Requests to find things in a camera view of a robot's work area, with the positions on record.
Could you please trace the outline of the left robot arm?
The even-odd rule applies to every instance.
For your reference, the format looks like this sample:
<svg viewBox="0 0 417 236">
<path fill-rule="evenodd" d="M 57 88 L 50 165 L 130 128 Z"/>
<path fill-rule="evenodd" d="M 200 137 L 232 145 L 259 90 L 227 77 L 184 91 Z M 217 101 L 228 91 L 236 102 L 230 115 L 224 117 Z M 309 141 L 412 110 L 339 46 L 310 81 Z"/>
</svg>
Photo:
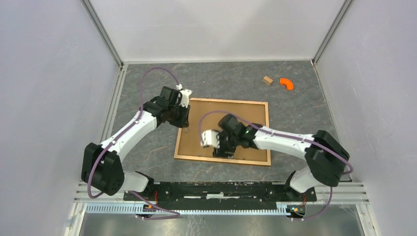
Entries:
<svg viewBox="0 0 417 236">
<path fill-rule="evenodd" d="M 88 196 L 112 196 L 119 191 L 135 191 L 142 200 L 154 196 L 153 179 L 138 171 L 126 172 L 122 161 L 148 133 L 168 122 L 177 128 L 189 126 L 192 91 L 164 86 L 159 96 L 141 105 L 136 115 L 117 133 L 99 144 L 84 149 L 81 179 L 87 184 Z"/>
</svg>

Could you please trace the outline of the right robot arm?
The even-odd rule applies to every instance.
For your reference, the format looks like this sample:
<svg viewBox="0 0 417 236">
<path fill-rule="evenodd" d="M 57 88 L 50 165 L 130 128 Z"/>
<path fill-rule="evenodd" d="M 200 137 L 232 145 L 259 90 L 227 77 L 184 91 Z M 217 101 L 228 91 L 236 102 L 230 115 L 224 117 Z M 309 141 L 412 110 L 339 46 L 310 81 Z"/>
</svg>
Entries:
<svg viewBox="0 0 417 236">
<path fill-rule="evenodd" d="M 271 150 L 298 157 L 307 164 L 288 177 L 284 195 L 298 200 L 304 192 L 319 184 L 337 187 L 341 177 L 352 171 L 347 151 L 326 131 L 295 134 L 261 124 L 244 124 L 232 114 L 218 123 L 218 130 L 201 133 L 201 146 L 213 147 L 215 157 L 233 157 L 238 147 Z"/>
</svg>

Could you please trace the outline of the wooden picture frame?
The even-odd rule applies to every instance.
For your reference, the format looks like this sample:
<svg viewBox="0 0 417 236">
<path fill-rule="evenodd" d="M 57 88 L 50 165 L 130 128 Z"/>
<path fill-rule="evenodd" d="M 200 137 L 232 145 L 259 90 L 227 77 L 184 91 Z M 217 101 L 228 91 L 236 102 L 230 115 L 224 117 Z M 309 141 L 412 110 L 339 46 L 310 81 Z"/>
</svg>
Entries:
<svg viewBox="0 0 417 236">
<path fill-rule="evenodd" d="M 268 103 L 259 101 L 225 100 L 192 98 L 190 99 L 189 127 L 178 131 L 174 159 L 190 161 L 206 161 L 227 164 L 270 166 L 269 150 L 256 150 L 238 147 L 233 158 L 213 156 L 213 147 L 200 146 L 199 123 L 201 118 L 202 131 L 219 130 L 218 122 L 225 116 L 223 113 L 206 115 L 212 111 L 225 111 L 237 115 L 249 122 L 269 126 Z"/>
</svg>

